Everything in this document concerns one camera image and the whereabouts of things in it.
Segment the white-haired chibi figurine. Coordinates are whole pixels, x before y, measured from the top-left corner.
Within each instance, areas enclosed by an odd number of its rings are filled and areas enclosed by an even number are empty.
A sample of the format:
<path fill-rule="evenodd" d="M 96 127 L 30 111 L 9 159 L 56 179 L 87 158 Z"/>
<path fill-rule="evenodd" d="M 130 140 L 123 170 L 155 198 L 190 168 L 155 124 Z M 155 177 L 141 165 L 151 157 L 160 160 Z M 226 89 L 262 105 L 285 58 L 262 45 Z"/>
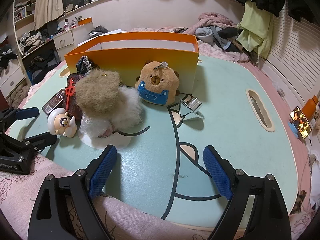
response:
<path fill-rule="evenodd" d="M 50 113 L 47 126 L 51 135 L 62 135 L 68 138 L 74 137 L 77 131 L 75 117 L 69 117 L 64 108 L 57 108 Z"/>

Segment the brown answer card box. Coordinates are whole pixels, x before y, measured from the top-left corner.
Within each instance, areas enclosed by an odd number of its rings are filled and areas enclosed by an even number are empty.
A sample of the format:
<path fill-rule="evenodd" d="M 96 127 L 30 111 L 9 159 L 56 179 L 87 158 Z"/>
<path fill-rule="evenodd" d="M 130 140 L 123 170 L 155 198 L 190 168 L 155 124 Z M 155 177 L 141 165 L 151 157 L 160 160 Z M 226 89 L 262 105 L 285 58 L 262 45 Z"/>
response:
<path fill-rule="evenodd" d="M 65 89 L 60 89 L 47 103 L 42 107 L 46 116 L 49 116 L 53 110 L 63 108 L 63 99 L 65 97 Z"/>

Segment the red mahjong tile plush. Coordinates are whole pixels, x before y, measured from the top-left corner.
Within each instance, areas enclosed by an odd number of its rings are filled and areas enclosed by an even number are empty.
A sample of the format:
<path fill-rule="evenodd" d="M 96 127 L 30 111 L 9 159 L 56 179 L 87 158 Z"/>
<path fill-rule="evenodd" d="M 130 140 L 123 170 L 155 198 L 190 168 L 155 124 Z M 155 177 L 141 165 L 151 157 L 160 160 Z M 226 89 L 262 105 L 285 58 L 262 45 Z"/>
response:
<path fill-rule="evenodd" d="M 67 78 L 67 85 L 65 88 L 65 95 L 63 96 L 63 108 L 70 117 L 75 117 L 76 121 L 82 118 L 82 110 L 76 103 L 76 83 L 83 78 L 83 74 L 70 74 Z"/>

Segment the brown fur scrunchie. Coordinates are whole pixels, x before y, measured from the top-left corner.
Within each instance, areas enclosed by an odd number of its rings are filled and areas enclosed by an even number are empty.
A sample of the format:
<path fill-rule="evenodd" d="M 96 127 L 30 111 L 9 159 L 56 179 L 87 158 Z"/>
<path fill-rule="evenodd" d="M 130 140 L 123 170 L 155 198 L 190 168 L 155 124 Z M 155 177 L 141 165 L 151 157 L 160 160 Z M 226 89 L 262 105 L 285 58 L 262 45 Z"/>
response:
<path fill-rule="evenodd" d="M 75 85 L 76 104 L 92 118 L 108 118 L 121 103 L 118 72 L 94 69 Z"/>

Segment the white fur scrunchie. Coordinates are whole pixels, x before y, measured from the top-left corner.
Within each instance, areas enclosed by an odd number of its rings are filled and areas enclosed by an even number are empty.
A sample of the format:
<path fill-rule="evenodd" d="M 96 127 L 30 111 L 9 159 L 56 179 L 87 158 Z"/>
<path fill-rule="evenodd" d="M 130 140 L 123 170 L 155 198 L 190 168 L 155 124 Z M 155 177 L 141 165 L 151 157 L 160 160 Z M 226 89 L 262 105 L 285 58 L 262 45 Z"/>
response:
<path fill-rule="evenodd" d="M 116 130 L 124 131 L 142 122 L 140 96 L 135 88 L 119 87 L 117 109 L 110 115 L 110 123 Z"/>

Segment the capybara plush keychain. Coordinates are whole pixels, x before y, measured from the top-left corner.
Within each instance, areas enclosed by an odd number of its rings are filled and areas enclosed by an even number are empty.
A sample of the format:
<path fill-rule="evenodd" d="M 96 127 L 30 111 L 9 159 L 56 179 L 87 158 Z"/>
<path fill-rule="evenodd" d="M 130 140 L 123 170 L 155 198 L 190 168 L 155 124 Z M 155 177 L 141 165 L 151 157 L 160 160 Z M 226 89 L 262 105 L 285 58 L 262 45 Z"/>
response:
<path fill-rule="evenodd" d="M 168 64 L 152 61 L 147 63 L 136 78 L 135 88 L 139 96 L 149 102 L 161 106 L 169 106 L 180 94 L 179 74 Z"/>

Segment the silver metal clip mirror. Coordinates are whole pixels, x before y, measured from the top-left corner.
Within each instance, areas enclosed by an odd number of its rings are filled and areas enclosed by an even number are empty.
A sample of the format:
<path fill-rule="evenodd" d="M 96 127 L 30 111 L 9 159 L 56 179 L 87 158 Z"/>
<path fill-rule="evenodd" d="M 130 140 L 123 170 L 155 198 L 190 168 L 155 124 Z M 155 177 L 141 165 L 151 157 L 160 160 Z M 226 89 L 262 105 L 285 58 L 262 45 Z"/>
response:
<path fill-rule="evenodd" d="M 179 101 L 179 114 L 183 120 L 193 118 L 203 119 L 204 116 L 200 113 L 202 102 L 197 97 L 191 97 L 189 101 Z"/>

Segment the clear plastic bag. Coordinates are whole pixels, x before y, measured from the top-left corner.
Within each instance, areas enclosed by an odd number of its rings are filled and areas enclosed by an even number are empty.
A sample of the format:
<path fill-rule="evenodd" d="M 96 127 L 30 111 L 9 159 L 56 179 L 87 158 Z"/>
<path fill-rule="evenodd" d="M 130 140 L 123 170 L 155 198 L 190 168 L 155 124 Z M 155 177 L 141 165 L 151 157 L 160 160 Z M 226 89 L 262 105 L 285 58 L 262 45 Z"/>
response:
<path fill-rule="evenodd" d="M 82 115 L 80 132 L 90 138 L 106 138 L 118 130 L 118 126 L 109 119 L 89 117 Z"/>

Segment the white drawer desk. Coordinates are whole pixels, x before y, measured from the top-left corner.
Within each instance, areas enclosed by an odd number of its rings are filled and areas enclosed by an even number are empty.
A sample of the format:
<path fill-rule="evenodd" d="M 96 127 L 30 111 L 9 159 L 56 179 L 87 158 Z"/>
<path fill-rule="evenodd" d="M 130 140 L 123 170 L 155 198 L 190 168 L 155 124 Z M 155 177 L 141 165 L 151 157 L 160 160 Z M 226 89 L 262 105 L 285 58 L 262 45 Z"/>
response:
<path fill-rule="evenodd" d="M 88 39 L 88 34 L 94 29 L 93 23 L 87 23 L 64 31 L 54 36 L 54 44 L 61 61 L 65 55 L 76 48 L 78 44 Z"/>

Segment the phone on blue stand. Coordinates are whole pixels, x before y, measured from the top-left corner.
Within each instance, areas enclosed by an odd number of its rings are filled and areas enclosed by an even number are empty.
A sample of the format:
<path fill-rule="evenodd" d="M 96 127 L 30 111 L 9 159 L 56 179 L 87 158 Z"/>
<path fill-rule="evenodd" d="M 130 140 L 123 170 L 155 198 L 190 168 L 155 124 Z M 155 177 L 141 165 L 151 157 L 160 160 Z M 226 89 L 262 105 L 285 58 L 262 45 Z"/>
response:
<path fill-rule="evenodd" d="M 312 131 L 309 121 L 297 106 L 290 112 L 289 127 L 298 139 L 306 139 Z"/>

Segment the small orange box on desk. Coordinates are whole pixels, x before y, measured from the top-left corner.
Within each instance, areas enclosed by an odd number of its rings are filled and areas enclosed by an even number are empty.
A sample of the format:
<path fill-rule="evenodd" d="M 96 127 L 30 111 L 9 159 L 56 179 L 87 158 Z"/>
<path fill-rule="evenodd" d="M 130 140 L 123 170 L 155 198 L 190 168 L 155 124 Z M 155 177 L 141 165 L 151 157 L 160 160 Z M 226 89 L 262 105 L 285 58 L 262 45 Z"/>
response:
<path fill-rule="evenodd" d="M 80 20 L 78 22 L 78 25 L 84 25 L 84 24 L 89 24 L 89 23 L 92 23 L 92 18 L 91 17 L 84 18 L 84 19 Z"/>

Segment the orange gradient storage box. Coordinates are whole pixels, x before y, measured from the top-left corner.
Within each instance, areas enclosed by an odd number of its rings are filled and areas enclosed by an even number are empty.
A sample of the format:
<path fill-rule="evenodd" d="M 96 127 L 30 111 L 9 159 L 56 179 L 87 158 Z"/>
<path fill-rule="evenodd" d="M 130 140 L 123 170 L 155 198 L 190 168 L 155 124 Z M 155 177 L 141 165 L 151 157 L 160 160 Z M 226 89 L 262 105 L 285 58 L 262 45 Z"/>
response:
<path fill-rule="evenodd" d="M 76 63 L 88 56 L 101 69 L 116 71 L 122 82 L 134 86 L 136 77 L 150 61 L 167 62 L 179 74 L 179 91 L 193 91 L 199 58 L 199 47 L 194 35 L 169 32 L 128 32 L 97 37 L 65 55 L 71 73 Z"/>

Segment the orange water bottle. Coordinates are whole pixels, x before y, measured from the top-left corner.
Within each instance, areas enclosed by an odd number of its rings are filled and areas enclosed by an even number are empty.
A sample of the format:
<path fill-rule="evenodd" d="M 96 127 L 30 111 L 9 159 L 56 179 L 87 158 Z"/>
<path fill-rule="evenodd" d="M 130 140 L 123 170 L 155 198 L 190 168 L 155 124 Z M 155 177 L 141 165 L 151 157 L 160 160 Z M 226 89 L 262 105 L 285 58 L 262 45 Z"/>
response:
<path fill-rule="evenodd" d="M 305 105 L 302 108 L 303 114 L 309 121 L 312 119 L 316 111 L 317 104 L 318 104 L 318 98 L 317 96 L 314 95 L 305 103 Z"/>

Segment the pile of clothes on bed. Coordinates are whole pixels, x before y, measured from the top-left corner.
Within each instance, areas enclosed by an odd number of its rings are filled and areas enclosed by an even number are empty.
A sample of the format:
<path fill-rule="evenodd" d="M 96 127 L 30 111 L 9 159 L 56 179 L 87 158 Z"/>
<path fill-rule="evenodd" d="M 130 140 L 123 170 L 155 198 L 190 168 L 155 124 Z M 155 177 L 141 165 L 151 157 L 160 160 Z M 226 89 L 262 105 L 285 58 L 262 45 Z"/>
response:
<path fill-rule="evenodd" d="M 249 61 L 249 55 L 236 40 L 242 30 L 226 16 L 216 12 L 202 13 L 196 24 L 180 32 L 196 37 L 201 55 L 232 62 Z"/>

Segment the green hanging cloth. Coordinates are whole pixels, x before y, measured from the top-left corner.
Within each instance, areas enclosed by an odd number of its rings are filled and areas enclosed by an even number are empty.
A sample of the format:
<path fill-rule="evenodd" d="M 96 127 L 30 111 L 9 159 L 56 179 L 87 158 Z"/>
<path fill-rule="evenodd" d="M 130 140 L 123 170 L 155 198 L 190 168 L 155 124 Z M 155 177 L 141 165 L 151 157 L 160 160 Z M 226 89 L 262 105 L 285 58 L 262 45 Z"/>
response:
<path fill-rule="evenodd" d="M 274 15 L 257 8 L 255 2 L 247 0 L 244 15 L 238 27 L 242 30 L 236 40 L 248 52 L 255 51 L 266 59 L 271 50 Z"/>

